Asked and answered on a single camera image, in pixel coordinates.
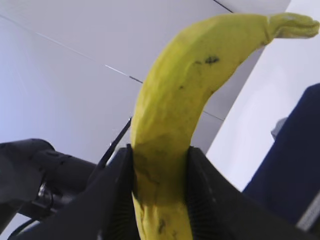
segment navy cloth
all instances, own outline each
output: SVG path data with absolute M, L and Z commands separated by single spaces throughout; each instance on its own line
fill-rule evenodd
M 320 84 L 308 87 L 243 193 L 297 224 L 320 190 Z

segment black cable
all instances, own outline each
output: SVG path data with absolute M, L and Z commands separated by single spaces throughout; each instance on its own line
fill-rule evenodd
M 229 8 L 227 8 L 225 5 L 222 5 L 222 3 L 218 2 L 217 0 L 213 0 L 215 3 L 219 4 L 221 7 L 223 7 L 225 10 L 229 11 L 230 13 L 234 13 Z
M 8 237 L 7 240 L 12 240 L 13 237 L 16 237 L 19 233 L 21 233 L 26 227 L 28 227 L 29 225 L 33 224 L 36 220 L 35 219 L 29 219 L 28 221 L 26 221 L 25 223 L 21 224 L 20 226 L 18 226 Z
M 126 132 L 128 131 L 128 129 L 130 128 L 131 125 L 131 119 L 132 117 L 129 118 L 129 121 L 126 123 L 126 125 L 124 126 L 124 128 L 121 130 L 121 132 L 118 134 L 118 136 L 115 138 L 115 140 L 110 144 L 110 147 L 107 149 L 107 151 L 105 152 L 105 154 L 103 155 L 103 157 L 101 158 L 101 160 L 98 162 L 98 164 L 96 165 L 95 169 L 93 170 L 93 172 L 91 173 L 89 180 L 87 182 L 87 185 L 89 185 L 90 183 L 92 183 L 92 181 L 97 177 L 97 175 L 99 174 L 99 172 L 105 168 L 107 161 L 111 158 L 112 154 L 114 153 L 116 146 L 118 145 L 118 143 L 121 141 L 121 139 L 123 138 L 123 136 L 126 134 Z

